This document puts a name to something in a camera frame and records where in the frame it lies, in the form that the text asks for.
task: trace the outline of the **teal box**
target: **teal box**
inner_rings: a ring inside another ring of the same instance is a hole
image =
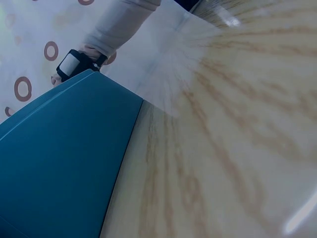
[[[98,238],[142,101],[87,70],[0,124],[0,238]]]

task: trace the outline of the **person's hand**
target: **person's hand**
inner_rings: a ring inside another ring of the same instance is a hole
[[[87,46],[87,45],[82,45],[79,52],[84,52],[89,58],[91,58],[94,61],[96,61],[101,55],[100,52],[98,52],[94,48]],[[103,63],[103,65],[109,65],[112,62],[114,62],[116,56],[117,56],[117,52],[115,52],[112,56],[110,56],[110,58],[108,60],[106,60]],[[51,77],[51,82],[52,82],[53,87],[56,87],[62,83],[61,77],[56,73]]]

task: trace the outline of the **hand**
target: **hand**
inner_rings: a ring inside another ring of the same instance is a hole
[[[117,57],[117,52],[115,52],[112,56],[110,56],[110,58],[108,60],[106,60],[103,65],[109,65],[111,64],[112,62],[114,62],[115,58]],[[61,81],[61,77],[56,73],[54,74],[52,77],[51,77],[51,82],[52,82],[52,85],[53,87],[55,88],[56,86],[60,85],[62,83]]]

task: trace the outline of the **light wood tabletop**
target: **light wood tabletop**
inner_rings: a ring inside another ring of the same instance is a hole
[[[134,89],[101,237],[317,237],[317,1],[196,15]]]

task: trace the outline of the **brown circle pattern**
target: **brown circle pattern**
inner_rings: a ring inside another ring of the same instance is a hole
[[[6,107],[6,108],[4,109],[4,112],[5,112],[5,114],[6,114],[8,117],[12,116],[12,115],[10,115],[9,110],[10,110],[10,108],[8,108],[8,107]]]
[[[21,82],[25,82],[27,85],[28,85],[28,94],[25,96],[25,97],[22,97],[20,94],[19,94],[19,91],[18,91],[18,87],[19,87],[19,84]],[[32,96],[32,85],[31,85],[31,82],[30,80],[27,78],[27,77],[19,77],[15,84],[14,84],[14,94],[15,94],[15,97],[17,98],[17,100],[21,101],[21,102],[26,102],[28,101],[31,96]]]
[[[78,0],[78,2],[84,6],[92,4],[95,0]]]
[[[54,55],[52,57],[50,57],[48,55],[48,48],[50,46],[53,46],[53,48],[54,48]],[[57,46],[57,44],[54,41],[47,42],[47,44],[45,45],[45,48],[44,48],[44,57],[47,60],[49,60],[49,61],[54,61],[55,59],[57,59],[57,56],[58,56],[58,46]]]

